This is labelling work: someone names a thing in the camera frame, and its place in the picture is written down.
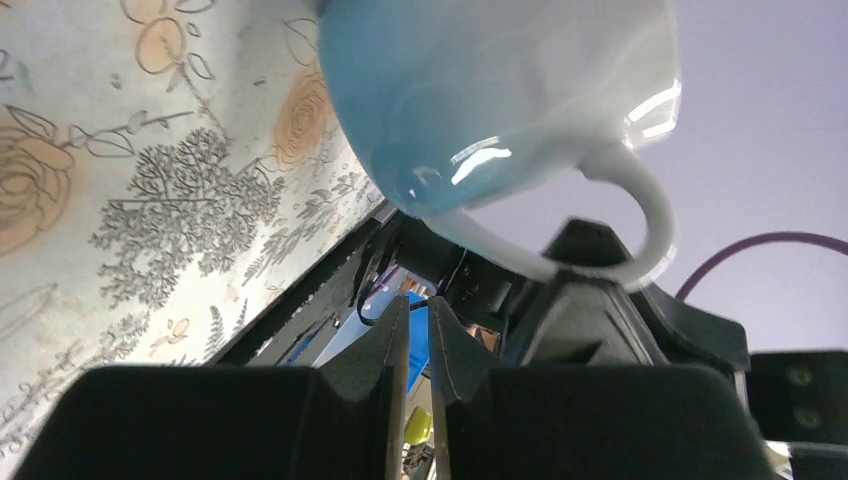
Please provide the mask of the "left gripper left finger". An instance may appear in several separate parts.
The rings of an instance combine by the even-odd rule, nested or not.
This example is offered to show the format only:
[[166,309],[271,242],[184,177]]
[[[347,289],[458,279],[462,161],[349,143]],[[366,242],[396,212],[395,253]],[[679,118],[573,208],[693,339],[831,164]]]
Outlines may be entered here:
[[60,397],[19,479],[396,479],[409,307],[320,367],[110,366]]

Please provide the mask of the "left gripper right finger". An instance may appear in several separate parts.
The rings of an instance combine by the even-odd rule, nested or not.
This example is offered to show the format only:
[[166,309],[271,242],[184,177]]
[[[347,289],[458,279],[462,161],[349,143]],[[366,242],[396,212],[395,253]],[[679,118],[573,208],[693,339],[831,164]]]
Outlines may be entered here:
[[734,389],[698,366],[515,367],[428,302],[441,479],[769,479]]

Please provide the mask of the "light blue mug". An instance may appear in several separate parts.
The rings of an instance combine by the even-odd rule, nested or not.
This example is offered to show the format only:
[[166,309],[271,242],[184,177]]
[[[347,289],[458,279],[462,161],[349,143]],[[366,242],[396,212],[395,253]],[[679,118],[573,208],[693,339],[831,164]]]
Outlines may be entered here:
[[675,5],[626,1],[328,1],[318,60],[338,121],[383,195],[433,232],[528,279],[561,264],[470,211],[564,170],[640,206],[641,250],[583,274],[634,291],[673,259],[677,222],[637,156],[678,118]]

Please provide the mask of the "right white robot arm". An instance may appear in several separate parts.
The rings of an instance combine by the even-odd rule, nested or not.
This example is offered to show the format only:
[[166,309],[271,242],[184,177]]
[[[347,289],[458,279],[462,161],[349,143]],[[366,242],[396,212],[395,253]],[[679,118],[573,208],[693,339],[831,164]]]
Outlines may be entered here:
[[397,263],[434,283],[440,479],[843,479],[847,355],[753,354],[744,328],[655,285],[592,278],[628,252],[573,219],[535,282],[404,219]]

